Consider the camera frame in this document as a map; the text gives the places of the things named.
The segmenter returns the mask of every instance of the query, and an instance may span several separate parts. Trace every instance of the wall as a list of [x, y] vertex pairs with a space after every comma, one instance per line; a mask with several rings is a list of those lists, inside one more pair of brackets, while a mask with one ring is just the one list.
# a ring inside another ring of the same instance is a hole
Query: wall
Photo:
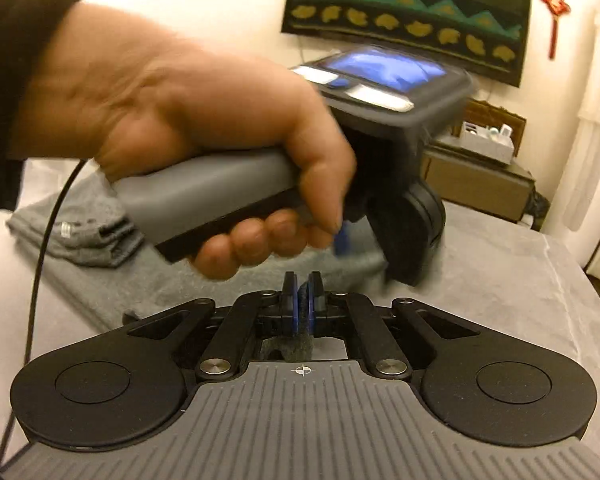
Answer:
[[[185, 34], [222, 41], [292, 66], [323, 56], [334, 46], [279, 33], [284, 0], [87, 0], [140, 12]], [[526, 65], [519, 89], [480, 78], [479, 98], [528, 119], [519, 162], [551, 198], [569, 155], [576, 114], [593, 49], [596, 0], [567, 0], [573, 11], [560, 19], [557, 58], [548, 59], [552, 19], [533, 0]]]

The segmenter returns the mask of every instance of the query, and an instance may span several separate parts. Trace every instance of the device screen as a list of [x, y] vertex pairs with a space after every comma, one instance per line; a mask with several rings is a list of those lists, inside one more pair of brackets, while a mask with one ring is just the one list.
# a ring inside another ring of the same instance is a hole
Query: device screen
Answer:
[[347, 75], [367, 79], [398, 92], [408, 92], [416, 86], [446, 74], [438, 64], [423, 59], [368, 48], [327, 60], [323, 66]]

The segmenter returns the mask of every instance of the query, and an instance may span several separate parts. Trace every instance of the ribbed surface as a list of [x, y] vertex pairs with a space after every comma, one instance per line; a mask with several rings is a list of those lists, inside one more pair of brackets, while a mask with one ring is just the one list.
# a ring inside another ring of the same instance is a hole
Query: ribbed surface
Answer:
[[136, 446], [73, 453], [35, 444], [7, 480], [599, 480], [576, 438], [534, 449], [471, 440], [400, 381], [357, 362], [254, 363], [200, 388], [173, 425]]

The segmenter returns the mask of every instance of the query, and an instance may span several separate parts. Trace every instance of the folded gray cloth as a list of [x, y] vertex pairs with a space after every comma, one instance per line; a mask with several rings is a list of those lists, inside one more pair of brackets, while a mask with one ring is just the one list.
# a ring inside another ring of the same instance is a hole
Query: folded gray cloth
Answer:
[[[7, 226], [19, 238], [42, 243], [58, 194], [18, 209]], [[126, 218], [100, 174], [81, 180], [62, 202], [47, 252], [77, 265], [118, 267], [142, 244], [142, 233]]]
[[[48, 198], [17, 211], [8, 222], [19, 246], [32, 258], [38, 257], [54, 202]], [[70, 190], [59, 217], [61, 223], [71, 223], [71, 236], [63, 238], [62, 225], [56, 226], [43, 275], [102, 331], [120, 326], [129, 309], [146, 317], [193, 298], [212, 298], [227, 306], [247, 292], [280, 290], [287, 270], [295, 271], [300, 282], [312, 270], [320, 270], [327, 290], [355, 290], [385, 266], [371, 228], [362, 221], [350, 226], [347, 256], [336, 257], [330, 249], [306, 250], [290, 259], [272, 256], [226, 282], [214, 282], [186, 262], [168, 264], [149, 244], [127, 244], [137, 231], [98, 175]]]

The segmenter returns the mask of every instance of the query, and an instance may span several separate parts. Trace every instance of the white button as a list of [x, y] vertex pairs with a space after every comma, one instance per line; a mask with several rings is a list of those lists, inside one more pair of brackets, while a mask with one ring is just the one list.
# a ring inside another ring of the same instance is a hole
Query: white button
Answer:
[[333, 72], [327, 72], [326, 70], [319, 70], [311, 66], [297, 66], [292, 70], [292, 72], [301, 75], [307, 81], [311, 81], [312, 83], [318, 83], [320, 85], [326, 85], [327, 83], [330, 83], [331, 81], [334, 81], [337, 78], [339, 78], [338, 74], [334, 74]]
[[375, 106], [388, 108], [395, 112], [408, 112], [413, 108], [413, 103], [406, 97], [383, 92], [370, 86], [358, 85], [346, 92], [349, 97], [364, 101]]

